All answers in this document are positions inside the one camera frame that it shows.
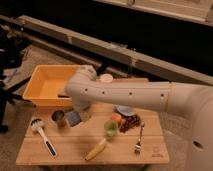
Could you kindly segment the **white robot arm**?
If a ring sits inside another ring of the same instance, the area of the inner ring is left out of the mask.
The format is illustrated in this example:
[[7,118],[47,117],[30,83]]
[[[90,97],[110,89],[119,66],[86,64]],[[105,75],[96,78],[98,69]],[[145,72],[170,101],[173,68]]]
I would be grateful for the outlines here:
[[167,112],[191,121],[185,171],[213,171],[213,86],[176,82],[110,82],[96,80],[93,66],[82,65],[65,92],[73,108],[85,115],[94,102]]

